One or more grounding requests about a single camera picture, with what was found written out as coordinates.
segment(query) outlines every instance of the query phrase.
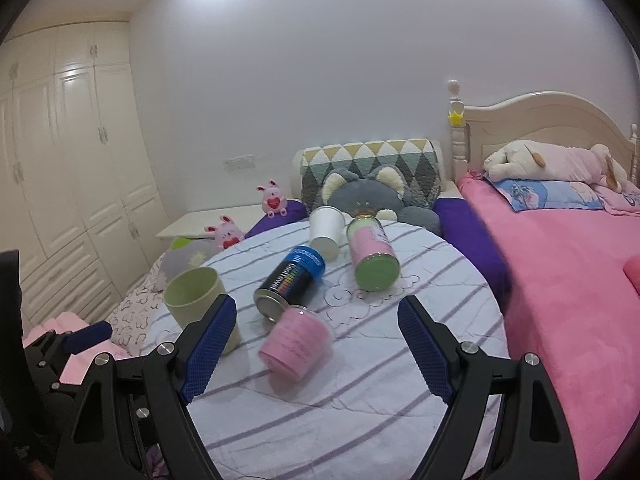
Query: metal screw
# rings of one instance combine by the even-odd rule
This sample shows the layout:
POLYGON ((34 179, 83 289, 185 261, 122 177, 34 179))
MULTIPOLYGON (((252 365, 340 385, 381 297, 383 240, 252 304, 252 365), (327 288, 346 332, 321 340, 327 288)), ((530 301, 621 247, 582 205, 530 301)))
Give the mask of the metal screw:
POLYGON ((540 364, 540 358, 537 355, 530 352, 524 356, 524 362, 526 362, 526 364, 531 366, 537 366, 540 364))
POLYGON ((148 408, 138 408, 136 410, 136 416, 137 416, 137 418, 147 418, 149 416, 149 409, 148 408))
POLYGON ((108 362, 109 362, 109 354, 106 354, 104 352, 101 354, 98 354, 94 359, 94 363, 96 363, 98 366, 103 366, 108 362))
POLYGON ((478 350, 480 349, 476 343, 473 343, 471 341, 463 341, 460 344, 460 348, 462 348, 462 351, 465 354, 477 354, 478 350))
POLYGON ((173 343, 160 343, 158 345, 158 353, 160 355, 169 355, 173 353, 175 350, 175 345, 173 343))

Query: bedpost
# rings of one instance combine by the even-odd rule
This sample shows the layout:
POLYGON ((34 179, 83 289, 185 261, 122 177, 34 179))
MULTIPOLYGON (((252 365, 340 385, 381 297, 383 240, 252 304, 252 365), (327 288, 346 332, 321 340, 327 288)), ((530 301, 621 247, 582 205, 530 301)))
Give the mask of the bedpost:
POLYGON ((634 156, 631 159, 631 174, 629 180, 633 183, 640 184, 640 137, 638 136, 638 126, 636 124, 631 125, 631 142, 634 144, 634 156))
POLYGON ((455 79, 451 79, 447 82, 447 88, 451 93, 449 98, 449 127, 453 152, 453 180, 457 184, 468 171, 465 105, 458 95, 460 93, 460 83, 455 79))

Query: blue pillowcase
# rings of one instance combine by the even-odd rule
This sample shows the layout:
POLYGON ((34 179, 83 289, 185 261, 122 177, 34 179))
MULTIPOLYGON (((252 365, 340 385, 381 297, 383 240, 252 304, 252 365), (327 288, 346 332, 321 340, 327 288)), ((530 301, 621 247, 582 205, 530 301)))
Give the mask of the blue pillowcase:
POLYGON ((491 184, 516 212, 530 209, 604 209, 594 190, 583 182, 507 178, 491 184))

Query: can lid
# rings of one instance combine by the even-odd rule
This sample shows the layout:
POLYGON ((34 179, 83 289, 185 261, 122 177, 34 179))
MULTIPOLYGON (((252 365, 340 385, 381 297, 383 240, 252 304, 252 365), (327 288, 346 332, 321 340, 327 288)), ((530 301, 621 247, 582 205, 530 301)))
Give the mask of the can lid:
POLYGON ((257 296, 255 298, 255 306, 264 317, 274 323, 278 322, 284 312, 282 304, 271 296, 257 296))
POLYGON ((373 254, 358 264, 355 275, 362 290, 385 290, 400 276, 400 263, 392 254, 373 254))

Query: pink blanket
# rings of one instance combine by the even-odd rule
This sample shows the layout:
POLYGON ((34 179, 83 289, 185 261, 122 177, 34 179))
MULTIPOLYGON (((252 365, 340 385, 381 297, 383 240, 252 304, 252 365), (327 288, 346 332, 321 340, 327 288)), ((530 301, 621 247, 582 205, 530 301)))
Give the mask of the pink blanket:
MULTIPOLYGON (((42 325, 31 329, 29 334, 22 338, 22 346, 26 348, 49 330, 55 330, 56 334, 62 334, 68 330, 77 332, 86 326, 89 325, 76 314, 63 312, 57 318, 47 319, 42 325)), ((81 384, 86 371, 91 365, 91 361, 101 352, 108 352, 116 359, 129 359, 131 357, 123 348, 114 345, 111 341, 103 341, 84 352, 80 352, 78 355, 69 357, 65 369, 60 375, 60 382, 64 384, 81 384)))
POLYGON ((580 478, 607 465, 640 412, 640 298, 623 265, 640 218, 606 211, 516 213, 488 183, 460 183, 511 267, 504 322, 513 358, 543 360, 571 430, 580 478))

